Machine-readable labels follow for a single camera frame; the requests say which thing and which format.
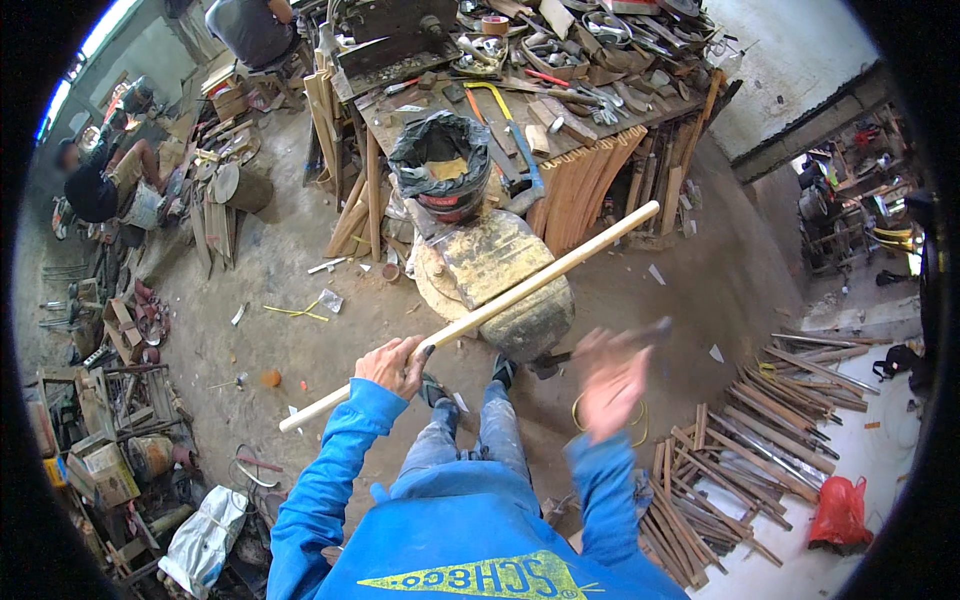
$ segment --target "shorts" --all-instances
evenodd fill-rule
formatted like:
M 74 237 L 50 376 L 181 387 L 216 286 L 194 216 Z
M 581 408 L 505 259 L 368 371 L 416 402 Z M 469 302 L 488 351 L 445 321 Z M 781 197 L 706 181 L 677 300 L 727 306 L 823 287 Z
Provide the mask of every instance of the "shorts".
M 120 162 L 104 173 L 105 177 L 117 188 L 117 208 L 127 206 L 127 199 L 143 177 L 143 163 L 136 152 L 127 152 Z

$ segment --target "stool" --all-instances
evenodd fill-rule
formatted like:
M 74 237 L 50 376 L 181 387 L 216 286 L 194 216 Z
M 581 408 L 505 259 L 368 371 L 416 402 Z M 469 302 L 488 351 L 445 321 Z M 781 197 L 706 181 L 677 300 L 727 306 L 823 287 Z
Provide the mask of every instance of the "stool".
M 287 84 L 289 81 L 288 76 L 284 72 L 284 67 L 293 63 L 294 56 L 300 58 L 300 62 L 306 67 L 306 73 L 313 72 L 311 68 L 313 66 L 313 52 L 310 49 L 310 45 L 305 39 L 297 36 L 290 48 L 277 57 L 276 60 L 259 69 L 250 70 L 248 80 L 264 98 L 270 99 L 271 102 L 276 98 L 276 95 L 269 88 L 271 85 L 274 86 L 283 94 L 283 97 L 291 108 L 300 111 L 304 108 L 303 100 L 300 99 L 299 94 L 294 93 L 294 91 L 290 89 L 290 86 Z

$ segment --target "hand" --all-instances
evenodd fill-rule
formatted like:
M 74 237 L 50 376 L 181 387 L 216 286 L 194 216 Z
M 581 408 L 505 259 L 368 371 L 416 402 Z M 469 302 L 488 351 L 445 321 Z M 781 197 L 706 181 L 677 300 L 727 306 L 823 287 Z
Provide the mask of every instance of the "hand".
M 594 444 L 606 440 L 627 424 L 630 413 L 646 389 L 648 346 L 630 348 L 631 332 L 614 336 L 606 329 L 594 329 L 580 341 L 573 364 L 583 381 L 578 404 L 579 421 Z
M 426 351 L 414 356 L 408 366 L 410 352 L 422 341 L 422 335 L 405 340 L 394 338 L 358 360 L 354 377 L 369 379 L 409 402 L 420 389 L 423 366 L 433 351 L 432 347 L 427 347 Z

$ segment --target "sandal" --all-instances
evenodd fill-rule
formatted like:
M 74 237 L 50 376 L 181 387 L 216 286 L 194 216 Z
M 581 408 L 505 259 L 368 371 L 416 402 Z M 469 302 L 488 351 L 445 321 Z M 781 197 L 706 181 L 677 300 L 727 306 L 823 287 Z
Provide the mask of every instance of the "sandal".
M 437 400 L 441 398 L 449 397 L 446 393 L 446 388 L 437 382 L 428 372 L 423 374 L 423 383 L 420 384 L 420 398 L 426 402 L 426 405 L 430 408 L 434 408 L 437 405 Z
M 497 354 L 496 358 L 493 359 L 493 375 L 491 375 L 491 380 L 496 379 L 503 384 L 503 387 L 509 390 L 510 386 L 514 384 L 516 367 L 517 364 L 514 361 L 503 354 Z M 501 373 L 503 370 L 506 370 L 506 376 Z

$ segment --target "jeans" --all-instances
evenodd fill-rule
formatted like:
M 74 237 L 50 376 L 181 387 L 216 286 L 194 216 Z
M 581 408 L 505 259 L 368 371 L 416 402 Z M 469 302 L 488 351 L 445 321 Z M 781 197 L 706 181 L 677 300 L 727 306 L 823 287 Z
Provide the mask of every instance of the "jeans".
M 500 461 L 510 470 L 530 481 L 527 457 L 520 444 L 520 431 L 516 425 L 514 406 L 507 399 L 503 383 L 491 381 L 483 394 L 480 410 L 480 435 L 471 451 L 457 450 L 454 438 L 457 435 L 457 420 L 460 409 L 454 400 L 441 398 L 433 409 L 433 416 L 410 446 L 407 458 L 400 468 L 400 475 L 423 470 L 436 465 L 458 460 Z

